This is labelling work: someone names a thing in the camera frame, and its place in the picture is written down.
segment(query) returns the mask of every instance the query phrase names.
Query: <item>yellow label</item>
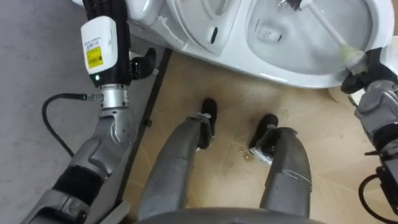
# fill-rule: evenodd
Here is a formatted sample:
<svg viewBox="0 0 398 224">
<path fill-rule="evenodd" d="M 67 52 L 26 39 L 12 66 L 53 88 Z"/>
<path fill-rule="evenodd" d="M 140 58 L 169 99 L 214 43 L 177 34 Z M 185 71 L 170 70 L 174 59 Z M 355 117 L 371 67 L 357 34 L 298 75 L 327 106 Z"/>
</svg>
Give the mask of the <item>yellow label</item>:
<svg viewBox="0 0 398 224">
<path fill-rule="evenodd" d="M 102 61 L 101 47 L 96 47 L 87 51 L 87 62 L 89 68 L 104 64 Z"/>
</svg>

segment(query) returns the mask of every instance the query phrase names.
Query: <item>white toilet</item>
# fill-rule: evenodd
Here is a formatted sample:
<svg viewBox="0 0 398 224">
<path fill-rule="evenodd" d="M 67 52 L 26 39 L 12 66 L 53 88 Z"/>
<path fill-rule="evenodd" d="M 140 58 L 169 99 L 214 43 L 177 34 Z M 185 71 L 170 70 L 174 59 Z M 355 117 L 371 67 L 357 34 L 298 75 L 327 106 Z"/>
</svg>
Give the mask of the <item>white toilet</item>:
<svg viewBox="0 0 398 224">
<path fill-rule="evenodd" d="M 301 88 L 330 88 L 341 85 L 347 74 L 338 45 L 311 12 L 294 12 L 280 6 L 281 0 L 126 2 L 132 34 L 246 75 Z M 350 45 L 369 50 L 392 39 L 391 0 L 315 4 Z"/>
</svg>

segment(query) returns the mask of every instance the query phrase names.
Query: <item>silver cylinder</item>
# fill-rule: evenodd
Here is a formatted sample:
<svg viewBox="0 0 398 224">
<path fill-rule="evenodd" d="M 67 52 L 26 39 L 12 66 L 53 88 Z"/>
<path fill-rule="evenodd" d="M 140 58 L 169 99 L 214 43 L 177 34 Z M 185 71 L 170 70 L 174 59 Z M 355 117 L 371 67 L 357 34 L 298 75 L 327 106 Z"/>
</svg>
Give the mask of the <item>silver cylinder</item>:
<svg viewBox="0 0 398 224">
<path fill-rule="evenodd" d="M 100 93 L 103 95 L 101 102 L 102 108 L 128 107 L 129 94 L 128 86 L 120 84 L 103 85 L 100 88 Z"/>
</svg>

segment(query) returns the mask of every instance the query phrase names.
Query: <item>wooden floor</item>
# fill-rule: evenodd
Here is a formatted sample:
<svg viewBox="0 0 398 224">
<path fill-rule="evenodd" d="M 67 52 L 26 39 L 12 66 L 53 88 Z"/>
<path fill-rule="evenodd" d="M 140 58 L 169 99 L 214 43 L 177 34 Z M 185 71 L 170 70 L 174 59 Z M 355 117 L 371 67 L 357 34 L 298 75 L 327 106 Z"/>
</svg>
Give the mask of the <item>wooden floor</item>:
<svg viewBox="0 0 398 224">
<path fill-rule="evenodd" d="M 280 126 L 298 131 L 307 150 L 313 174 L 311 217 L 325 223 L 378 223 L 362 208 L 357 189 L 379 161 L 363 156 L 373 148 L 352 108 L 333 101 L 326 90 L 281 86 L 178 53 L 170 59 L 153 125 L 142 140 L 125 191 L 124 199 L 133 204 L 132 217 L 164 142 L 207 97 L 219 107 L 216 139 L 195 157 L 190 207 L 258 207 L 270 167 L 248 154 L 247 145 L 262 116 L 274 113 Z M 367 187 L 366 198 L 375 211 L 397 219 L 377 181 Z"/>
</svg>

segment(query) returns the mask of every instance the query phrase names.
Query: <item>brush handle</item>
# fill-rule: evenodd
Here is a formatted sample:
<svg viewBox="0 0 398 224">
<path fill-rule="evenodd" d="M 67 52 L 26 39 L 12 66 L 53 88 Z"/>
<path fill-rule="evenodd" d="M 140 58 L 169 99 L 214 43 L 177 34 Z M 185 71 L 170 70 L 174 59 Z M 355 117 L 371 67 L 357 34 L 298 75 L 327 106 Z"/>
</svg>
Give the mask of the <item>brush handle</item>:
<svg viewBox="0 0 398 224">
<path fill-rule="evenodd" d="M 314 3 L 308 3 L 307 7 L 311 10 L 313 15 L 319 20 L 319 22 L 324 26 L 324 28 L 329 32 L 331 37 L 337 42 L 337 44 L 342 46 L 346 46 L 347 42 L 345 39 L 340 36 L 340 34 L 337 32 L 337 30 L 329 23 L 329 21 L 323 16 L 323 14 L 320 12 L 319 8 L 317 8 Z"/>
</svg>

